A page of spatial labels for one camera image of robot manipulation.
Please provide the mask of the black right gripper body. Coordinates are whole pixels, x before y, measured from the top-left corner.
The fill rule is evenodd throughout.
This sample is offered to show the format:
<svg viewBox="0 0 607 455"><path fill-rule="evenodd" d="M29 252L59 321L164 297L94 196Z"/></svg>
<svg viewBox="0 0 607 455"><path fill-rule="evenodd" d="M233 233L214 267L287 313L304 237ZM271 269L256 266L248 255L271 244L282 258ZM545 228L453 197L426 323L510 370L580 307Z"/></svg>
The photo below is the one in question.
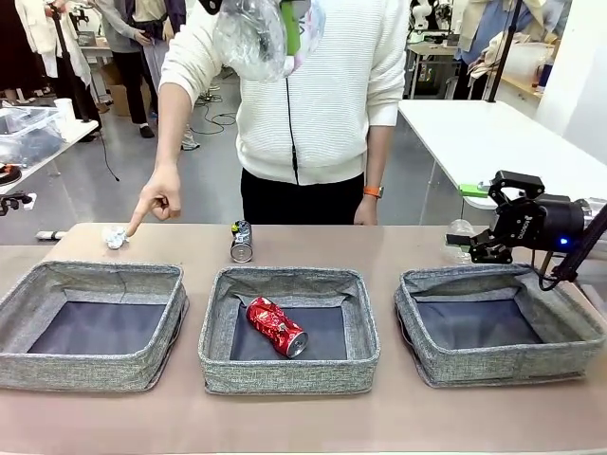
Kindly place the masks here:
<svg viewBox="0 0 607 455"><path fill-rule="evenodd" d="M495 213L495 239L508 247L571 251L584 231L581 203L566 196L522 197L498 206Z"/></svg>

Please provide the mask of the person's left hand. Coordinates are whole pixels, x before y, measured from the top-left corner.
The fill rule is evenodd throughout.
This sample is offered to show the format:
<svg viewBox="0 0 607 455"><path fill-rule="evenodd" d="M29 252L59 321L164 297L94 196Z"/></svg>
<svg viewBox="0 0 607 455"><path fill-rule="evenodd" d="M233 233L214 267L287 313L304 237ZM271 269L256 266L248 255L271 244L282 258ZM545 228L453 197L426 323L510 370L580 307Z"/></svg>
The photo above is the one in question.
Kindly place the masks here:
<svg viewBox="0 0 607 455"><path fill-rule="evenodd" d="M354 217L356 226L377 225L377 202L377 197L370 194L363 195Z"/></svg>

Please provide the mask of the person's right hand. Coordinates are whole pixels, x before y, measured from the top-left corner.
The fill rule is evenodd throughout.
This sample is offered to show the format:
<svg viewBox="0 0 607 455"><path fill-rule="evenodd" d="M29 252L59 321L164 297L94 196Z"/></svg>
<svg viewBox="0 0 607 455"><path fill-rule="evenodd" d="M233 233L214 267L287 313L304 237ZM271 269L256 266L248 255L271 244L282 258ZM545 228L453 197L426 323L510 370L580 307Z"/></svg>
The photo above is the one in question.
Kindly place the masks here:
<svg viewBox="0 0 607 455"><path fill-rule="evenodd" d="M159 221L180 216L180 178L175 163L161 163L155 166L149 181L140 192L126 229L127 237L132 237L137 232L148 214L153 214Z"/></svg>

